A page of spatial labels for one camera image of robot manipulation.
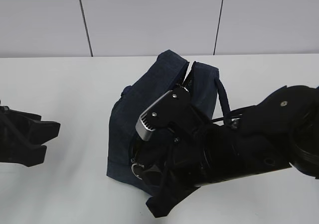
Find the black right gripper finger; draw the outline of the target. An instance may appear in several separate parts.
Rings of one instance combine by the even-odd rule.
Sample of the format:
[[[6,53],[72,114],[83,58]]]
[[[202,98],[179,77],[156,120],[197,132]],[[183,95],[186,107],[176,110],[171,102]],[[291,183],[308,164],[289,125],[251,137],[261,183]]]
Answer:
[[[163,185],[145,186],[147,193],[151,195],[146,201],[146,206],[155,218],[166,217],[175,206],[199,189],[170,181],[164,182]]]
[[[157,165],[153,165],[148,169],[142,169],[140,177],[150,194],[157,194],[160,191],[163,181],[163,170]]]

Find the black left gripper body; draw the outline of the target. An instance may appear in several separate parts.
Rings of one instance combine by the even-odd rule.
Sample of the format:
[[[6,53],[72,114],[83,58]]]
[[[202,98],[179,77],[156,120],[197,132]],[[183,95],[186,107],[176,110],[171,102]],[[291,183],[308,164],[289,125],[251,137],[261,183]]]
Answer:
[[[19,146],[32,147],[28,140],[8,118],[9,108],[0,107],[0,162],[10,163],[9,155]]]

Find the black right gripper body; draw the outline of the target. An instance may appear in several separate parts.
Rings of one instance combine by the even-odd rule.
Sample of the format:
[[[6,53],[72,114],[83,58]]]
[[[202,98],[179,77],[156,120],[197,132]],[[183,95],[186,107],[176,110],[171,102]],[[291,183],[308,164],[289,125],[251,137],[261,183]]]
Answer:
[[[168,136],[161,141],[165,153],[159,160],[163,168],[161,187],[171,192],[186,192],[212,183],[211,138],[196,140]]]

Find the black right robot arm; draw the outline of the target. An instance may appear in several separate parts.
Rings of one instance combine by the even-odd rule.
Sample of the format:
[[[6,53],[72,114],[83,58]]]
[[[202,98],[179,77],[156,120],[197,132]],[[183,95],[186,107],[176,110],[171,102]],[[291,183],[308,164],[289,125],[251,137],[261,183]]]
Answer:
[[[156,218],[205,185],[291,167],[319,176],[317,88],[284,86],[220,119],[209,119],[187,89],[175,88],[141,114],[136,130],[142,146],[132,172],[154,190],[146,205]]]

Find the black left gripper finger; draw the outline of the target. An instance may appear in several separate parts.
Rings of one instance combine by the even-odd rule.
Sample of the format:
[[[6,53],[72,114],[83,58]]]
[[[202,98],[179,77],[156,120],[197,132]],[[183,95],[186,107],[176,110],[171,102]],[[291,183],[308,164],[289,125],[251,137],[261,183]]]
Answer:
[[[26,167],[32,167],[42,164],[45,159],[47,146],[19,146],[16,147],[9,155],[9,162],[21,164]]]
[[[32,120],[27,139],[32,145],[43,145],[58,136],[60,127],[58,122]]]

